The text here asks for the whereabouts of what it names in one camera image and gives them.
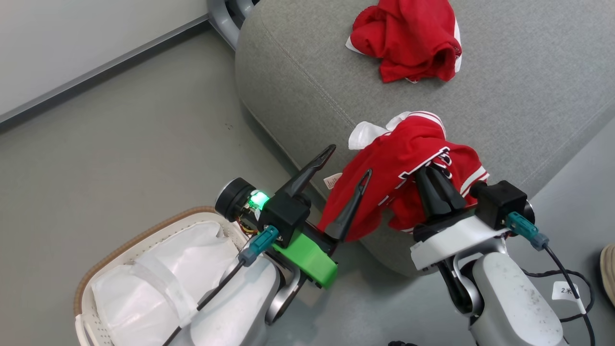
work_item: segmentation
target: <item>beige shoe sole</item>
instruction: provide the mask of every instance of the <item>beige shoe sole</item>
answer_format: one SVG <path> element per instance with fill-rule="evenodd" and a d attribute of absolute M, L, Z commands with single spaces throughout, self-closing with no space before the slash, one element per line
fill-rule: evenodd
<path fill-rule="evenodd" d="M 615 305 L 615 244 L 609 244 L 600 253 L 600 274 L 606 295 Z"/>

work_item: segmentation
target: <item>white plastic bag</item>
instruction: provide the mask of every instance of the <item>white plastic bag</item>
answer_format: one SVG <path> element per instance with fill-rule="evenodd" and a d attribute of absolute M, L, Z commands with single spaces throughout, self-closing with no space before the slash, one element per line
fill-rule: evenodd
<path fill-rule="evenodd" d="M 160 346 L 186 326 L 238 250 L 217 222 L 197 223 L 116 267 L 92 285 L 98 314 L 116 346 Z"/>

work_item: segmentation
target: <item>black cable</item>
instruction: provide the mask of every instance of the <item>black cable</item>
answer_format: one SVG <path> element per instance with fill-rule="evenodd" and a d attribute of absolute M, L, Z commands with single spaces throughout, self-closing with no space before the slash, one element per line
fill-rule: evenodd
<path fill-rule="evenodd" d="M 199 304 L 199 306 L 196 307 L 196 310 L 200 311 L 201 309 L 203 309 L 205 305 L 207 305 L 207 303 L 209 303 L 216 296 L 216 294 L 218 294 L 226 286 L 226 284 L 229 283 L 232 277 L 235 276 L 235 274 L 237 274 L 237 272 L 241 269 L 241 267 L 244 266 L 244 264 L 245 264 L 245 260 L 243 259 L 239 260 L 239 263 L 235 266 L 235 268 L 233 268 L 233 270 L 229 273 L 229 275 L 226 275 L 224 280 L 220 281 L 220 284 L 207 296 L 207 298 L 205 298 Z M 173 339 L 177 336 L 177 334 L 180 333 L 180 331 L 181 331 L 181 327 L 175 328 L 173 333 L 169 336 L 167 341 L 165 341 L 164 344 L 162 344 L 162 346 L 169 346 L 171 341 L 173 341 Z"/>
<path fill-rule="evenodd" d="M 546 278 L 547 276 L 552 276 L 552 275 L 559 275 L 562 274 L 561 270 L 549 270 L 548 272 L 544 272 L 544 273 L 530 273 L 527 270 L 521 268 L 521 270 L 523 270 L 523 273 L 527 276 L 530 276 L 532 278 Z M 585 312 L 588 313 L 592 307 L 593 307 L 593 303 L 596 300 L 596 297 L 593 294 L 593 288 L 592 285 L 589 283 L 589 280 L 581 273 L 579 272 L 575 272 L 569 269 L 566 269 L 566 272 L 570 275 L 574 275 L 579 277 L 581 280 L 583 280 L 585 282 L 585 284 L 587 285 L 587 288 L 589 289 L 589 304 L 587 304 L 587 307 L 585 308 Z M 560 318 L 560 322 L 565 323 L 565 322 L 570 322 L 570 321 L 574 321 L 578 318 L 582 318 L 583 314 L 577 314 L 574 316 L 570 316 L 570 317 L 566 317 L 566 318 Z"/>
<path fill-rule="evenodd" d="M 577 299 L 577 300 L 581 299 L 581 297 L 579 297 L 579 293 L 577 292 L 576 288 L 574 288 L 573 281 L 570 279 L 570 276 L 568 275 L 568 272 L 566 271 L 566 268 L 564 268 L 564 266 L 561 264 L 560 260 L 553 253 L 553 251 L 551 250 L 549 245 L 545 244 L 545 245 L 543 245 L 543 248 L 547 251 L 549 256 L 551 256 L 551 258 L 553 259 L 555 264 L 557 264 L 557 267 L 561 270 L 561 273 L 564 275 L 564 278 L 566 278 L 566 282 L 568 283 L 568 286 L 570 287 L 570 290 L 573 292 L 574 298 Z M 592 324 L 589 321 L 589 317 L 587 316 L 587 312 L 585 312 L 583 314 L 583 320 L 585 321 L 585 325 L 587 326 L 587 332 L 589 333 L 589 344 L 590 344 L 590 346 L 596 346 L 596 337 L 593 334 Z"/>

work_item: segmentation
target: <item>gray fabric sofa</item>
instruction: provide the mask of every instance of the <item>gray fabric sofa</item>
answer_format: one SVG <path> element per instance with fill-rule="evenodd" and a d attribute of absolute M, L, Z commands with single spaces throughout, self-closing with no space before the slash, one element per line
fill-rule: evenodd
<path fill-rule="evenodd" d="M 297 166 L 338 149 L 314 181 L 356 154 L 361 121 L 385 125 L 428 110 L 448 139 L 470 145 L 491 174 L 535 195 L 615 115 L 615 7 L 611 0 L 451 0 L 461 71 L 447 83 L 383 84 L 379 61 L 345 48 L 357 14 L 377 0 L 262 0 L 236 54 L 239 93 Z M 417 275 L 411 237 L 381 226 L 362 240 L 384 265 Z"/>

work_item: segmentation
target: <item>gray floor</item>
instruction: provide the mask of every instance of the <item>gray floor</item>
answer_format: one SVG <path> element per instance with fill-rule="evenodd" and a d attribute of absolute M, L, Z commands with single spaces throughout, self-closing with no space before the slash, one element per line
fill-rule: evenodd
<path fill-rule="evenodd" d="M 0 126 L 3 345 L 76 345 L 74 289 L 98 260 L 162 219 L 212 204 L 235 176 L 274 191 L 293 172 L 240 107 L 233 53 L 213 31 L 48 108 Z M 615 123 L 533 199 L 554 251 L 591 277 L 592 256 L 615 241 L 613 144 Z M 554 267 L 526 243 L 510 249 L 528 270 Z M 306 285 L 270 345 L 474 344 L 437 275 L 401 278 L 356 243 L 336 260 L 338 282 L 328 292 Z M 549 296 L 546 281 L 537 283 Z M 615 344 L 615 309 L 602 296 L 590 316 L 598 344 Z M 587 344 L 582 323 L 565 332 Z"/>

